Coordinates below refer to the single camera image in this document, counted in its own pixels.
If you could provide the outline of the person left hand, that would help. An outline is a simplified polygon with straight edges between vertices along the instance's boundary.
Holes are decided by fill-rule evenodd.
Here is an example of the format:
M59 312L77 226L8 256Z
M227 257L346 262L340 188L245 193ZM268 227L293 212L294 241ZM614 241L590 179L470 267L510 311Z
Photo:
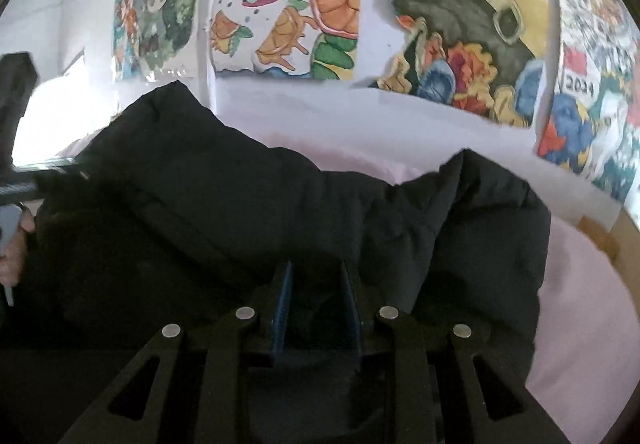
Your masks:
M35 219L28 209L22 210L16 232L6 244L0 259L1 285L15 287L21 280L28 253L28 239L36 230Z

